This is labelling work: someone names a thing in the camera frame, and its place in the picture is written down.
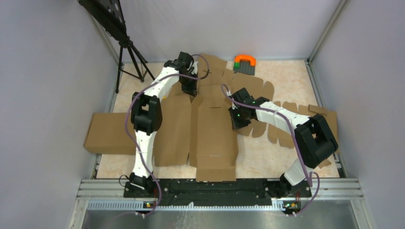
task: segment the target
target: table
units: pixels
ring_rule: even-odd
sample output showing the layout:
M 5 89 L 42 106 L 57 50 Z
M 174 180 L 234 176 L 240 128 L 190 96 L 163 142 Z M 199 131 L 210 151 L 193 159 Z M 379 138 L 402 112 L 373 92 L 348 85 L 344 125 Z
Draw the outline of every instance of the table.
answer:
M 163 63 L 147 64 L 152 74 L 157 77 Z M 233 62 L 227 63 L 232 69 Z M 135 73 L 132 63 L 125 64 L 124 70 Z M 257 61 L 256 77 L 270 81 L 274 85 L 273 101 L 295 102 L 297 105 L 317 104 L 309 80 L 307 68 L 303 60 L 294 61 Z M 115 113 L 126 112 L 131 102 L 132 94 L 150 85 L 152 79 L 147 75 L 145 82 L 122 74 L 119 94 L 117 95 Z M 237 178 L 278 178 L 297 158 L 295 149 L 280 147 L 269 142 L 267 130 L 259 138 L 238 135 L 239 154 L 236 160 Z M 339 177 L 333 156 L 329 158 L 331 165 L 315 171 L 320 177 Z M 102 155 L 98 167 L 97 178 L 118 178 L 125 174 L 129 176 L 134 166 L 135 156 L 131 155 Z M 189 165 L 172 167 L 154 167 L 157 178 L 195 178 L 196 168 Z

